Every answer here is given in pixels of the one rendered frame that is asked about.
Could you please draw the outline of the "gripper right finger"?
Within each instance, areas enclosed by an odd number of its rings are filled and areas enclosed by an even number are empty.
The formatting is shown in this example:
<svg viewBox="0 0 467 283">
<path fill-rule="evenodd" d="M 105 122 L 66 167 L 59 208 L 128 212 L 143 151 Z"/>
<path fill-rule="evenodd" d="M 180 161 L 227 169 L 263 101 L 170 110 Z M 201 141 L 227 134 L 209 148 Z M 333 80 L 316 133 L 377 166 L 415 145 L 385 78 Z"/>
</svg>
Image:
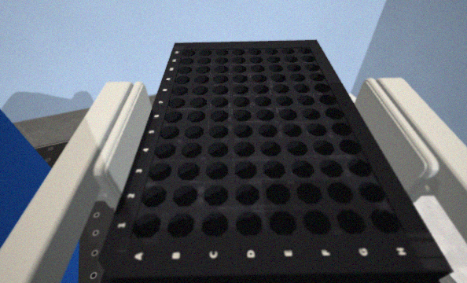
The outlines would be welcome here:
<svg viewBox="0 0 467 283">
<path fill-rule="evenodd" d="M 467 244 L 467 147 L 402 78 L 366 79 L 355 107 L 412 202 L 434 196 Z"/>
</svg>

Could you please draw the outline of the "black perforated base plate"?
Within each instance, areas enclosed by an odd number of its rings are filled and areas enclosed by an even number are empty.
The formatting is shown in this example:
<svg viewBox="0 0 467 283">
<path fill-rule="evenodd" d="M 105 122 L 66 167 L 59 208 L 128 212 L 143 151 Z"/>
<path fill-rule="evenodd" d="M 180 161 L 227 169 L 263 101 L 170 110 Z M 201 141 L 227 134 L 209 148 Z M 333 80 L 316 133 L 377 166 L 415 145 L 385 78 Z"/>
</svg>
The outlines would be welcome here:
<svg viewBox="0 0 467 283">
<path fill-rule="evenodd" d="M 35 147 L 52 168 L 70 140 Z M 79 239 L 79 283 L 101 283 L 104 273 L 97 261 L 116 208 L 95 201 Z"/>
</svg>

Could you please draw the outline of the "blue open bin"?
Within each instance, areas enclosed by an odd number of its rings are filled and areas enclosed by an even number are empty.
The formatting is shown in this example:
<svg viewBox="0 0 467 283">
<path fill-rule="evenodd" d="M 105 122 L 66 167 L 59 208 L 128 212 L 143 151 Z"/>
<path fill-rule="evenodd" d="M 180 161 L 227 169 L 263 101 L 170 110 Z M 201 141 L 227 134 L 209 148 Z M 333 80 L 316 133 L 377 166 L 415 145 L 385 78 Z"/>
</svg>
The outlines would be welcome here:
<svg viewBox="0 0 467 283">
<path fill-rule="evenodd" d="M 0 248 L 51 169 L 0 109 Z M 61 283 L 79 283 L 79 242 Z"/>
</svg>

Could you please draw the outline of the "black well plate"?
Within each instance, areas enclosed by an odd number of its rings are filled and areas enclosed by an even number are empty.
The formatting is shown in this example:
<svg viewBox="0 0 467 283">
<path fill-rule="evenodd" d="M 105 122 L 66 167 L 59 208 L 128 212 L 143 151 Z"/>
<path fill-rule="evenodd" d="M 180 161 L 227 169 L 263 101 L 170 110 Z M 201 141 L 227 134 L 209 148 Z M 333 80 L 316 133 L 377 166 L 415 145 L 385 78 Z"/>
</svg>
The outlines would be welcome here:
<svg viewBox="0 0 467 283">
<path fill-rule="evenodd" d="M 317 40 L 175 42 L 98 261 L 101 283 L 454 272 Z"/>
</svg>

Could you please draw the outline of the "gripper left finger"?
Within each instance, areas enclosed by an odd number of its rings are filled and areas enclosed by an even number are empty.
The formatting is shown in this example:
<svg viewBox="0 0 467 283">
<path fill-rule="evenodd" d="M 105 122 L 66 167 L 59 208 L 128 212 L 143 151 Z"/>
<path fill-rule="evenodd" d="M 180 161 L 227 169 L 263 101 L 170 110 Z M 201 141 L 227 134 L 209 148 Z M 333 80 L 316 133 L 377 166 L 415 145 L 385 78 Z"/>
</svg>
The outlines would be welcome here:
<svg viewBox="0 0 467 283">
<path fill-rule="evenodd" d="M 61 283 L 95 201 L 116 208 L 152 106 L 107 82 L 0 248 L 0 283 Z"/>
</svg>

